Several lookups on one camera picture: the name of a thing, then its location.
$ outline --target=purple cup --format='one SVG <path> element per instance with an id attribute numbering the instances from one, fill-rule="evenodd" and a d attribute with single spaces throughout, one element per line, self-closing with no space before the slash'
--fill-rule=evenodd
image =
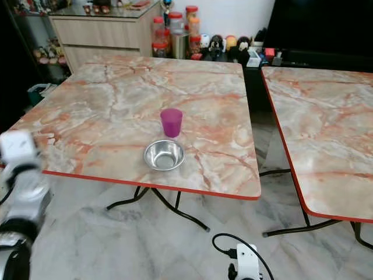
<path id="1" fill-rule="evenodd" d="M 164 134 L 168 137 L 176 137 L 180 133 L 182 111 L 170 108 L 161 112 Z"/>

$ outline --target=black television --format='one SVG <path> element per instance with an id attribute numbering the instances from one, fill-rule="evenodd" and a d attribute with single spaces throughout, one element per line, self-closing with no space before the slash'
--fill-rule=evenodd
<path id="1" fill-rule="evenodd" d="M 284 65 L 373 71 L 373 0 L 276 0 L 264 46 Z"/>

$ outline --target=stainless steel bowl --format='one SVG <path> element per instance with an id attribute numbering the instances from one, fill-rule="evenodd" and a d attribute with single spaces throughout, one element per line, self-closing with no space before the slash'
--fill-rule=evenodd
<path id="1" fill-rule="evenodd" d="M 175 169 L 185 159 L 185 151 L 179 143 L 160 140 L 151 143 L 144 151 L 144 160 L 150 168 L 159 171 Z"/>

